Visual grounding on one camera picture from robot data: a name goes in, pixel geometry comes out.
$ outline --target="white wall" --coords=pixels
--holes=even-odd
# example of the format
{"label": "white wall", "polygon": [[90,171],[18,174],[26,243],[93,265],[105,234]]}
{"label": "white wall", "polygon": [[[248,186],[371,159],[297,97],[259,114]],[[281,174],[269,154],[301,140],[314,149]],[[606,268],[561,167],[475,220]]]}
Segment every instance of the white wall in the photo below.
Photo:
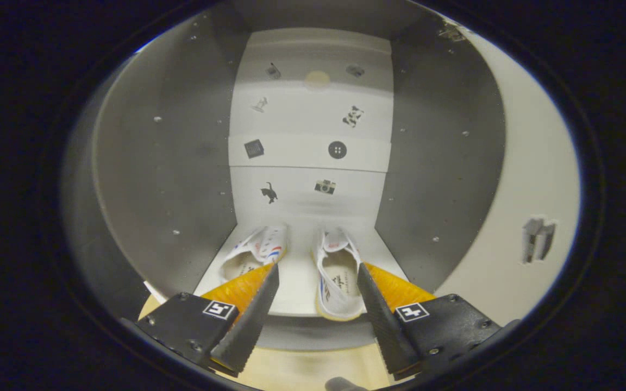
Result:
{"label": "white wall", "polygon": [[[460,30],[497,80],[506,146],[502,176],[484,225],[435,294],[460,294],[506,324],[530,312],[566,262],[578,223],[579,169],[566,124],[544,89],[499,48]],[[544,261],[522,264],[522,226],[532,215],[557,222],[554,243]]]}

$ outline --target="white panel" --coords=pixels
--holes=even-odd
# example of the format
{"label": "white panel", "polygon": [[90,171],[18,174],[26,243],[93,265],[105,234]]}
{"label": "white panel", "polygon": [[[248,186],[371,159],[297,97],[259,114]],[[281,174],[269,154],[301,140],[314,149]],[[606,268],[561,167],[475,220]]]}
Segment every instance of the white panel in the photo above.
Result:
{"label": "white panel", "polygon": [[[318,181],[336,184],[333,195],[315,191]],[[278,199],[269,203],[261,188],[273,186]],[[238,224],[308,220],[373,227],[385,174],[316,168],[231,167]]]}
{"label": "white panel", "polygon": [[[281,72],[280,79],[266,74],[270,64]],[[365,74],[348,74],[346,67],[352,64],[360,65]],[[315,70],[327,73],[330,84],[313,91],[304,79]],[[230,135],[317,134],[390,143],[392,75],[387,40],[325,29],[253,33],[236,76]],[[263,112],[251,109],[263,97],[267,99]],[[342,121],[352,106],[364,112],[356,127]]]}
{"label": "white panel", "polygon": [[[279,79],[266,73],[271,64]],[[348,65],[362,67],[364,74],[347,73]],[[311,89],[304,82],[311,71],[325,72],[329,84]],[[342,121],[352,106],[363,111],[355,127]],[[318,316],[320,280],[310,253],[321,226],[345,227],[365,260],[405,278],[373,228],[390,159],[392,114],[389,41],[325,29],[253,33],[236,76],[229,124],[238,225],[195,294],[219,286],[218,268],[236,242],[258,225],[275,223],[289,226],[289,249],[280,262],[280,288],[270,314]],[[264,155],[249,159],[244,144],[255,139]],[[328,153],[333,141],[345,143],[343,159]],[[332,195],[315,191],[323,180],[336,184]],[[269,189],[268,182],[277,194],[272,203],[261,190]]]}
{"label": "white panel", "polygon": [[[461,28],[499,85],[506,116],[504,165],[494,203],[464,259],[437,290],[460,294],[499,324],[522,318],[566,262],[579,213],[579,170],[564,120],[536,80],[500,49]],[[556,220],[544,261],[522,264],[522,226]]]}
{"label": "white panel", "polygon": [[[259,134],[258,140],[264,148],[264,155],[248,158],[244,144],[253,141],[253,136],[229,137],[229,165],[388,171],[390,143],[385,141],[307,134]],[[345,144],[347,154],[344,158],[334,159],[328,153],[328,146],[333,141]]]}

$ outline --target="white shelf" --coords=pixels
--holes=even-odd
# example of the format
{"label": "white shelf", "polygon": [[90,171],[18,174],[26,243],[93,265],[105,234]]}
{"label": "white shelf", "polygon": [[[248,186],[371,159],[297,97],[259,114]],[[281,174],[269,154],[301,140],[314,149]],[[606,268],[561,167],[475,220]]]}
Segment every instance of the white shelf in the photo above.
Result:
{"label": "white shelf", "polygon": [[[195,295],[205,294],[219,286],[218,268],[224,256],[255,226],[241,224],[236,226],[204,273]],[[407,280],[374,228],[359,226],[345,228],[358,243],[363,260]],[[289,249],[279,264],[280,285],[272,302],[270,314],[291,317],[318,316],[315,310],[315,294],[320,277],[310,255],[316,229],[315,223],[306,222],[305,219],[289,222]]]}

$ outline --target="yellow circle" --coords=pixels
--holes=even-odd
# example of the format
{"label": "yellow circle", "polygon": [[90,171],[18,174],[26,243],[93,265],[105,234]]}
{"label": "yellow circle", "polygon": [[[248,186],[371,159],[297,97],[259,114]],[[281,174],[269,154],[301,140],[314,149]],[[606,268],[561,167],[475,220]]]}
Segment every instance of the yellow circle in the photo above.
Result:
{"label": "yellow circle", "polygon": [[330,75],[321,70],[312,70],[306,75],[303,84],[312,90],[322,90],[330,84]]}

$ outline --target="sticker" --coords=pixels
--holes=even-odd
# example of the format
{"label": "sticker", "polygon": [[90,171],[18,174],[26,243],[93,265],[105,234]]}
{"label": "sticker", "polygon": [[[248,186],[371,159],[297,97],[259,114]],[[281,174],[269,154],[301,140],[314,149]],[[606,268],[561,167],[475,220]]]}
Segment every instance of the sticker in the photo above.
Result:
{"label": "sticker", "polygon": [[418,302],[397,307],[395,312],[400,315],[400,318],[405,323],[429,316],[427,310],[425,310],[424,307],[422,307],[422,305]]}
{"label": "sticker", "polygon": [[261,188],[262,195],[268,196],[270,199],[270,204],[274,202],[274,200],[278,200],[277,194],[274,190],[272,190],[272,184],[270,182],[266,182],[269,185],[269,188]]}
{"label": "sticker", "polygon": [[347,146],[341,141],[333,141],[328,146],[328,153],[335,159],[342,159],[347,154]]}
{"label": "sticker", "polygon": [[279,72],[277,67],[275,67],[274,64],[272,64],[271,62],[270,62],[270,67],[266,69],[265,72],[267,73],[267,76],[269,76],[270,79],[273,79],[273,80],[277,80],[281,77],[281,73]]}
{"label": "sticker", "polygon": [[359,65],[347,65],[347,69],[346,69],[347,73],[354,76],[354,77],[362,77],[366,71],[360,67]]}
{"label": "sticker", "polygon": [[250,141],[250,143],[245,143],[244,146],[246,146],[246,153],[248,154],[249,159],[263,156],[265,154],[265,149],[259,139]]}
{"label": "sticker", "polygon": [[262,99],[260,99],[260,101],[258,102],[258,104],[256,104],[255,106],[251,106],[251,109],[253,109],[254,111],[258,111],[259,113],[264,113],[264,109],[263,107],[267,104],[267,98],[266,97],[262,97]]}
{"label": "sticker", "polygon": [[530,218],[523,226],[523,253],[521,262],[532,263],[533,260],[544,260],[552,247],[556,223],[546,224],[544,218]]}
{"label": "sticker", "polygon": [[359,109],[357,106],[352,106],[352,109],[349,111],[347,116],[342,119],[342,121],[351,127],[356,127],[356,124],[363,113],[364,111],[362,109]]}
{"label": "sticker", "polygon": [[315,191],[320,191],[321,193],[330,194],[332,196],[335,192],[335,186],[337,186],[337,184],[333,181],[317,181],[315,183]]}
{"label": "sticker", "polygon": [[202,312],[212,317],[226,320],[235,307],[233,304],[212,300]]}

